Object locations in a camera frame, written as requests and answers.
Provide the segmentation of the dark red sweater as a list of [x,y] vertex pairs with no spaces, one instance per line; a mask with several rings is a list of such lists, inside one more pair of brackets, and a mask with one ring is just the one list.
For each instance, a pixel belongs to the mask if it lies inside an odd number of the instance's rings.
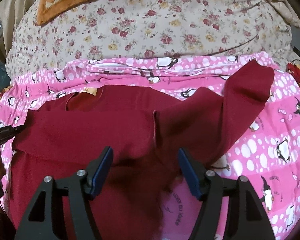
[[214,164],[264,109],[273,81],[271,68],[250,61],[226,80],[222,95],[200,87],[180,101],[148,87],[109,85],[29,110],[12,143],[13,224],[45,176],[70,176],[109,146],[113,165],[91,204],[101,236],[152,239],[161,226],[161,192],[180,173],[179,148]]

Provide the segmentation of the beige curtain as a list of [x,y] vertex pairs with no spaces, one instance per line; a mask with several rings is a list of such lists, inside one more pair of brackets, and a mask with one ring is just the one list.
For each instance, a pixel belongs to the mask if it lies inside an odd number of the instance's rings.
[[36,0],[2,0],[0,2],[0,20],[2,21],[5,50],[10,49],[13,34],[18,24],[35,1]]

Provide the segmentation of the floral bed sheet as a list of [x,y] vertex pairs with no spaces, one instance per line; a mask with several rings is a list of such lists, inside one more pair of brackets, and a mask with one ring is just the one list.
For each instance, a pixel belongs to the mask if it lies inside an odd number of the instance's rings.
[[284,65],[292,31],[267,0],[93,0],[46,25],[34,3],[14,32],[10,77],[75,59],[243,55],[267,52]]

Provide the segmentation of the pink penguin blanket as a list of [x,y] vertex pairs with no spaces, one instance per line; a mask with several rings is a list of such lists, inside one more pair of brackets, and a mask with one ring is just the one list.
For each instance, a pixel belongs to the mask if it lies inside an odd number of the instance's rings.
[[[222,95],[226,80],[250,61],[274,71],[270,96],[249,129],[214,164],[205,167],[223,178],[246,176],[269,218],[274,237],[287,239],[300,219],[300,87],[265,52],[176,60],[74,60],[62,69],[24,74],[15,79],[0,100],[0,128],[25,126],[28,111],[36,111],[48,101],[72,93],[96,95],[100,88],[109,85],[148,87],[180,101],[200,87]],[[2,178],[5,194],[0,204],[11,221],[14,138],[0,148],[6,169]],[[200,204],[190,194],[181,170],[172,184],[162,190],[159,200],[161,226],[152,239],[187,239]]]

